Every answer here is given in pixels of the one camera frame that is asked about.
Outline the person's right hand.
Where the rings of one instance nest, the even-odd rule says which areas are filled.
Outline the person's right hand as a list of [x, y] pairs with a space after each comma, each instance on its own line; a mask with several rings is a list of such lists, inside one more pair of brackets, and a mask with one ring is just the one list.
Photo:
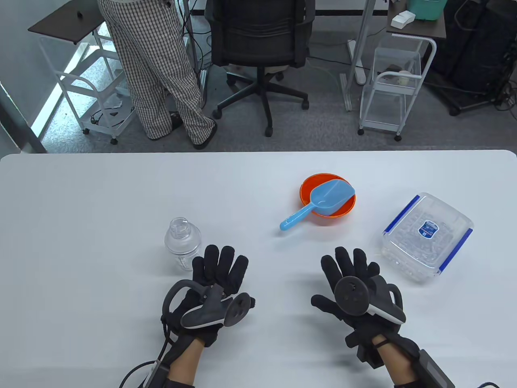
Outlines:
[[[356, 277], [366, 286], [373, 286], [373, 278], [380, 276], [380, 266], [374, 261], [368, 263], [366, 254], [360, 248], [353, 250], [351, 259], [344, 247], [337, 247], [334, 257], [325, 255], [321, 258], [321, 267], [332, 292], [335, 292], [338, 282], [344, 277]], [[390, 338], [398, 333], [399, 325], [368, 313], [359, 316], [347, 314], [338, 306], [338, 298], [334, 299], [333, 301], [323, 295], [314, 295], [311, 298], [311, 304], [353, 329], [353, 332], [345, 338], [347, 347], [362, 346], [366, 349], [379, 349], [389, 344]]]

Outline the person's left hand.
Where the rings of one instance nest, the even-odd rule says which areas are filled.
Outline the person's left hand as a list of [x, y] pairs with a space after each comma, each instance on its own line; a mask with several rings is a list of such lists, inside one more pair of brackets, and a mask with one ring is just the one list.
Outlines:
[[[225, 302], [240, 292], [248, 264], [247, 257], [243, 255], [235, 257], [235, 250], [231, 246], [225, 246], [219, 250], [216, 245], [208, 245], [203, 256], [193, 259], [192, 280], [204, 287], [221, 286], [224, 290], [221, 299]], [[170, 312], [170, 307], [167, 307], [167, 314], [162, 317], [168, 330], [177, 338], [189, 335], [201, 340], [205, 347], [210, 347], [216, 341], [218, 331], [224, 326], [223, 323], [198, 329], [185, 329], [181, 325], [181, 318], [184, 314], [201, 307], [201, 299], [202, 297], [197, 292], [189, 289], [174, 311]]]

